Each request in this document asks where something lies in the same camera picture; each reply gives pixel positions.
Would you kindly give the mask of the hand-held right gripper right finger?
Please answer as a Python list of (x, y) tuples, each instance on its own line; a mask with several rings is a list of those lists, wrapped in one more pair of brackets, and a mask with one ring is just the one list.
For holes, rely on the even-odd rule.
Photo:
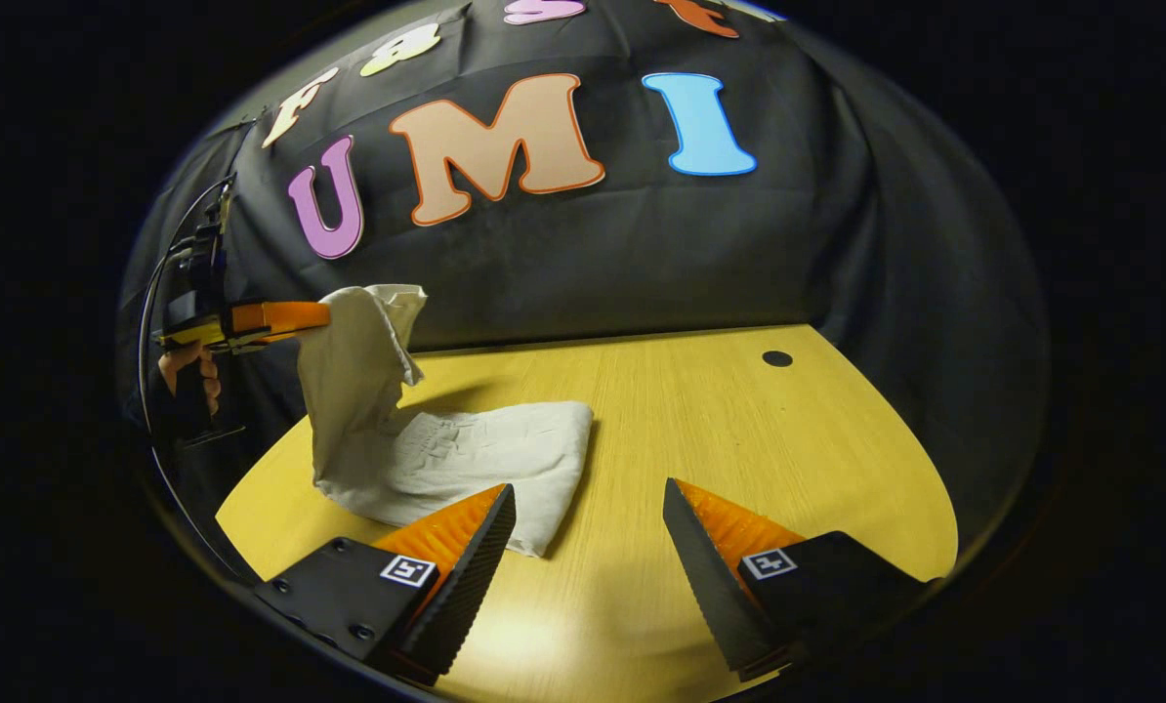
[(802, 537), (669, 477), (663, 523), (726, 666), (747, 682), (842, 658), (930, 589), (847, 530)]

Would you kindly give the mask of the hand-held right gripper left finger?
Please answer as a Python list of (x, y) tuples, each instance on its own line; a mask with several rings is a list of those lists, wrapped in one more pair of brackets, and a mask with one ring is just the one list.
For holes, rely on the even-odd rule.
[(347, 658), (433, 686), (468, 639), (515, 523), (515, 486), (497, 484), (370, 544), (329, 539), (254, 595)]

